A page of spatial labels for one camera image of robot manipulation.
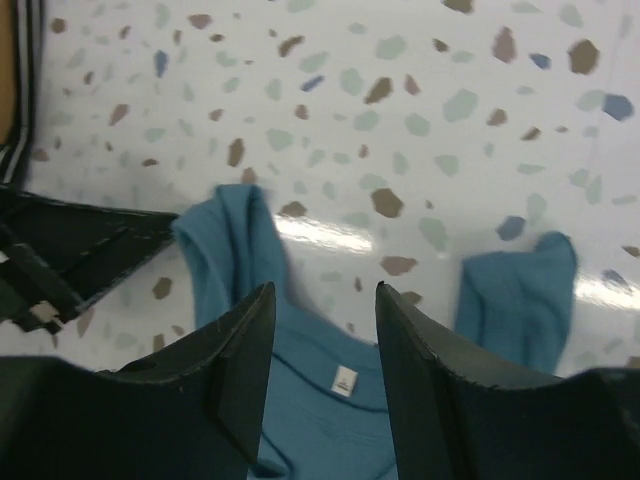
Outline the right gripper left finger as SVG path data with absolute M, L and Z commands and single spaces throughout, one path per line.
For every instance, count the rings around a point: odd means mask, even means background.
M 243 479 L 258 456 L 276 320 L 264 284 L 117 371 L 1 361 L 5 479 Z

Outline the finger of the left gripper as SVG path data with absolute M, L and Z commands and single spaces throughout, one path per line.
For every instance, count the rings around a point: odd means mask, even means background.
M 175 218 L 2 187 L 2 320 L 60 331 L 168 247 Z

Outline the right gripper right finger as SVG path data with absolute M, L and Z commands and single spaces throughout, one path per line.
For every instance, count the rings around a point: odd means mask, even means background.
M 385 283 L 376 327 L 401 478 L 638 477 L 637 369 L 536 372 L 452 332 Z

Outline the blue tank top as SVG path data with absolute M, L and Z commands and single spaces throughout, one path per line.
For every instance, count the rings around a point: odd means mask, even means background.
M 252 479 L 393 479 L 397 475 L 378 349 L 297 306 L 289 265 L 261 189 L 221 185 L 173 225 L 189 267 L 195 324 L 256 287 L 276 288 L 276 331 Z M 553 373 L 566 345 L 577 257 L 559 232 L 530 252 L 463 264 L 455 330 L 481 348 Z

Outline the folded thin-striped tank top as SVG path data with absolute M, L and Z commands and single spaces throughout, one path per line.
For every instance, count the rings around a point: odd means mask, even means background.
M 35 136 L 45 19 L 42 1 L 1 3 L 1 183 L 16 189 Z

